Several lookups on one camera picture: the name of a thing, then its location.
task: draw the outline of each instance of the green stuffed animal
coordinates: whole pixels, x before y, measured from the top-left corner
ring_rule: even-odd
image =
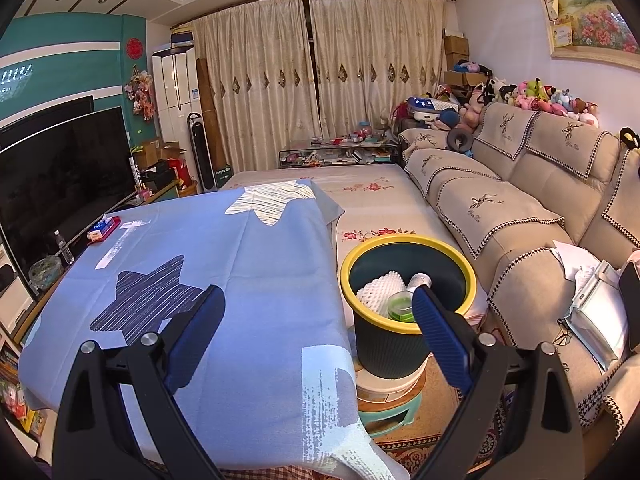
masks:
[[[527,97],[537,97],[543,101],[549,101],[549,96],[546,94],[545,86],[539,78],[527,82],[526,95]]]

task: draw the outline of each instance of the trash can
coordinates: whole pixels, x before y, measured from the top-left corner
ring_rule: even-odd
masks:
[[[459,251],[420,235],[375,237],[347,254],[340,268],[340,287],[353,309],[358,359],[377,377],[399,379],[415,372],[431,352],[420,328],[380,316],[356,297],[363,286],[390,270],[405,283],[418,272],[428,274],[442,305],[463,316],[476,296],[476,275]]]

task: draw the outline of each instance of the blue tablecloth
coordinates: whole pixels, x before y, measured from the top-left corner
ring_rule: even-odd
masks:
[[[357,414],[354,370],[327,224],[342,210],[310,181],[141,206],[90,246],[44,308],[18,367],[31,402],[54,410],[82,342],[102,348],[161,330],[210,284],[225,316],[175,393],[217,466],[300,465],[344,479],[407,479]],[[132,388],[127,411],[159,460]]]

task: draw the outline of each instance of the beige curtain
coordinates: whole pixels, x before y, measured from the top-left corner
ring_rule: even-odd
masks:
[[[320,122],[330,137],[374,127],[411,95],[433,92],[444,0],[309,0]]]
[[[279,150],[321,135],[302,0],[260,0],[191,26],[236,173],[277,168]]]

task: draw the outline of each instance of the picture frame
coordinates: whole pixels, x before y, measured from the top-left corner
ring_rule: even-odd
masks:
[[[540,0],[550,20],[546,32],[552,59],[603,62],[640,70],[638,42],[611,0],[558,1],[558,18],[552,20],[553,0]],[[566,30],[569,24],[570,35]],[[564,45],[569,39],[572,44],[557,46],[554,38],[557,39],[559,33],[558,45]]]

